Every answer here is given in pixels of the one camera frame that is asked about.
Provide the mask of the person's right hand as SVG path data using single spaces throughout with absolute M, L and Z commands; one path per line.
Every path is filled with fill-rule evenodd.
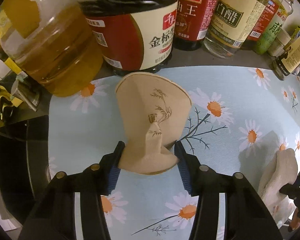
M 300 228 L 300 218 L 298 217 L 299 210 L 298 208 L 295 209 L 293 213 L 293 218 L 288 226 L 288 232 L 292 232 Z

